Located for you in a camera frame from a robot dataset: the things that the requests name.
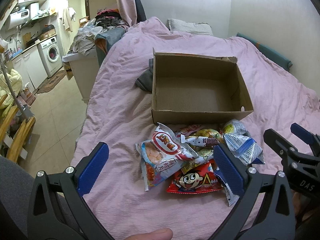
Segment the gray pants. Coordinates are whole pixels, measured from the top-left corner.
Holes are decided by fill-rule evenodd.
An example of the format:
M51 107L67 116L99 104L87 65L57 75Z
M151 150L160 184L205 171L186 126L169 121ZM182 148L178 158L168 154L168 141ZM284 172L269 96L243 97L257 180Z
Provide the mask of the gray pants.
M25 236L27 236L28 207L33 181L34 178L20 166L0 156L0 202ZM59 200L66 221L73 229L79 231L79 226L72 216L65 198L59 195Z

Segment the metal pole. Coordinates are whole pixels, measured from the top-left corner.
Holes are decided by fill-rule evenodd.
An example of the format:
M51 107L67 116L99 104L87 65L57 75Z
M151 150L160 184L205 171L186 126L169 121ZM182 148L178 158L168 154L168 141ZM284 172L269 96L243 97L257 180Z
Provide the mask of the metal pole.
M4 78L5 78L5 81L6 81L7 85L8 85L9 90L10 90L11 96L12 96L13 100L15 101L17 107L19 108L21 114L22 114L23 117L26 119L26 122L28 122L28 121L29 121L29 117L25 114L22 106L20 105L20 102L18 101L18 99L17 99L16 96L15 96L15 93L14 93L14 91L13 91L13 89L12 89L11 84L10 84L10 80L9 80L9 78L8 78L8 76L7 76L7 72L5 71L5 68L4 68L4 64L3 64L3 62L2 62L2 57L1 57L1 55L0 55L0 64L1 64L1 69L2 69L2 72L3 72Z

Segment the human hand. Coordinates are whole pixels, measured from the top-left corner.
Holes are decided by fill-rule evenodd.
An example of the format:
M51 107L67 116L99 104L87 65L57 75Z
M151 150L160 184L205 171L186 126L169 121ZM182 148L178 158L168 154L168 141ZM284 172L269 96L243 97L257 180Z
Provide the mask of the human hand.
M125 240L170 240L173 232L169 228L161 228L151 233L129 236Z

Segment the floor mat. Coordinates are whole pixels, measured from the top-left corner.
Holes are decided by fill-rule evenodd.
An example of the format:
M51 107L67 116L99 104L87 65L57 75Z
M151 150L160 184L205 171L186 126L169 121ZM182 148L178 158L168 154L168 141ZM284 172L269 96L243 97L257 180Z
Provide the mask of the floor mat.
M37 94L47 93L51 91L66 75L65 70L60 70L48 79L38 90Z

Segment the washing machine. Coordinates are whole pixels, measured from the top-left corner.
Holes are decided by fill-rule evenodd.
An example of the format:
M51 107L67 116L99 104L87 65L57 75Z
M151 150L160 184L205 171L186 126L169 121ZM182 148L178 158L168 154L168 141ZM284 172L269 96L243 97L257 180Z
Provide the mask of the washing machine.
M38 51L47 72L52 77L62 67L62 60L59 54L57 37L53 36L37 45Z

